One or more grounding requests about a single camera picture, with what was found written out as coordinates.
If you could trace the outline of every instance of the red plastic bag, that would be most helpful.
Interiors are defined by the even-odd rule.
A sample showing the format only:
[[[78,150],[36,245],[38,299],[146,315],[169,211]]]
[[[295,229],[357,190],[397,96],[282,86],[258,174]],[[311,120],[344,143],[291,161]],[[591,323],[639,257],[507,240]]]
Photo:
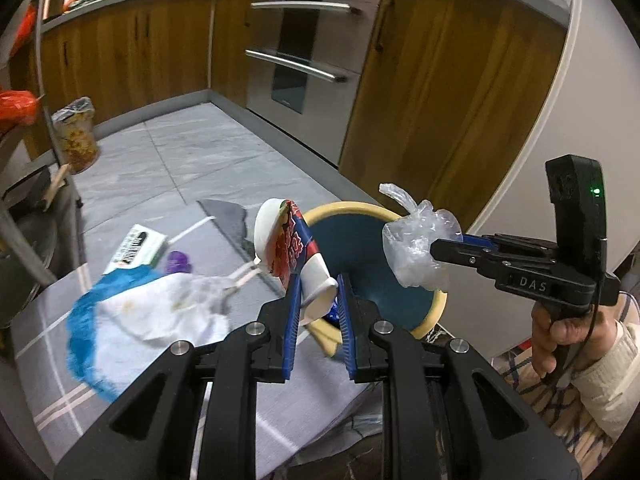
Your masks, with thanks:
[[[0,137],[16,124],[29,126],[36,120],[38,99],[27,90],[0,91]]]
[[[38,11],[34,4],[30,4],[27,9],[27,13],[24,15],[22,19],[22,23],[20,24],[20,28],[18,28],[18,33],[15,35],[14,47],[11,49],[11,54],[9,54],[9,58],[12,58],[16,52],[20,50],[20,47],[24,45],[25,41],[27,41],[31,35],[31,31],[36,23]]]

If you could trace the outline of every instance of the white cloth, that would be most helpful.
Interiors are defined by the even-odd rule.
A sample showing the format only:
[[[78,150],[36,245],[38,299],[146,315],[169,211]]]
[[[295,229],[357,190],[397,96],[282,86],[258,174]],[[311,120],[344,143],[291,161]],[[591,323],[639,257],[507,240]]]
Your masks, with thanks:
[[[584,407],[614,442],[640,401],[640,326],[617,324],[611,350],[572,379]]]
[[[230,331],[225,300],[238,290],[231,277],[169,274],[98,303],[94,376],[122,393],[179,339],[200,346]]]

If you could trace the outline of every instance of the human hand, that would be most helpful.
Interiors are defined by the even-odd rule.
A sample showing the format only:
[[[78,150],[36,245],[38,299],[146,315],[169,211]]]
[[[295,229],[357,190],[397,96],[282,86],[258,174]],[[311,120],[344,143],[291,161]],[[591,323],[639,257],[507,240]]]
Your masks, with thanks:
[[[601,306],[596,314],[593,332],[582,352],[574,361],[575,370],[585,370],[602,359],[616,342],[618,328],[611,307]],[[549,312],[536,303],[531,311],[532,365],[542,378],[556,369],[553,352],[558,345],[581,343],[589,333],[591,315],[584,318],[562,319],[551,323]]]

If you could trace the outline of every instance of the wooden stick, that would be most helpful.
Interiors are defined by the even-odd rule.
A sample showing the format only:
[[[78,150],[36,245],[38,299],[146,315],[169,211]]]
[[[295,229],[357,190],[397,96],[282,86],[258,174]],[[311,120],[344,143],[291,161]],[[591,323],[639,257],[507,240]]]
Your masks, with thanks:
[[[42,196],[42,209],[46,211],[51,206],[53,199],[56,197],[58,190],[65,185],[65,177],[69,172],[69,165],[65,164],[64,166],[60,166],[58,172],[55,174],[53,179],[51,180],[51,184],[49,184],[49,188],[45,191]]]

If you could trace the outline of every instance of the sleeve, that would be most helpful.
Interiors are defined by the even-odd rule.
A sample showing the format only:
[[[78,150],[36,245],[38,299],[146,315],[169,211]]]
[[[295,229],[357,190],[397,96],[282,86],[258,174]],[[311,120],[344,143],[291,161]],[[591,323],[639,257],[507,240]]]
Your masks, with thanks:
[[[584,407],[614,442],[640,400],[640,326],[620,322],[617,326],[611,350],[572,379]]]

